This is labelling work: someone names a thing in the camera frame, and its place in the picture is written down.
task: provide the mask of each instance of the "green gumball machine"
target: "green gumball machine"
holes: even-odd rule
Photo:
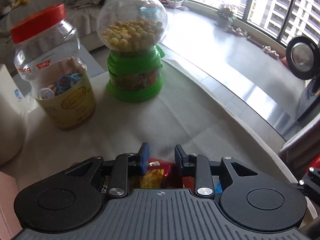
[[[111,49],[108,89],[121,101],[142,102],[162,88],[164,52],[157,45],[167,27],[158,0],[110,0],[98,17],[98,35]]]

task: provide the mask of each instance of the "tablecloth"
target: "tablecloth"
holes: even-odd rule
[[[2,171],[15,177],[21,190],[74,162],[96,155],[112,160],[148,142],[151,157],[173,162],[174,146],[181,144],[187,154],[215,161],[231,156],[282,181],[296,182],[279,157],[178,63],[163,62],[162,79],[158,96],[131,104],[116,100],[106,89],[108,73],[94,77],[95,114],[71,131],[57,129],[36,108],[29,113],[22,150]]]

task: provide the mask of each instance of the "yellow label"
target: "yellow label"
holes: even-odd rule
[[[36,101],[59,128],[69,128],[88,118],[96,101],[86,73],[66,92],[48,100]]]

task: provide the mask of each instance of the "transparent plastic jar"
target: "transparent plastic jar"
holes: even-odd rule
[[[167,22],[159,0],[110,0],[100,11],[98,35],[117,53],[141,54],[163,38]]]
[[[30,82],[32,96],[60,128],[81,123],[95,107],[86,65],[79,57],[77,30],[65,16],[64,5],[54,5],[11,30],[16,45],[14,64]],[[80,84],[84,89],[77,91]]]

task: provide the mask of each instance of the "sofa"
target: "sofa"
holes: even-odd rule
[[[30,0],[26,5],[13,9],[0,19],[0,64],[5,64],[11,75],[17,73],[13,64],[15,49],[10,29],[31,14],[57,3],[65,4],[66,20],[77,28],[80,42],[88,51],[103,46],[96,33],[96,26],[100,9],[106,1],[108,0]]]

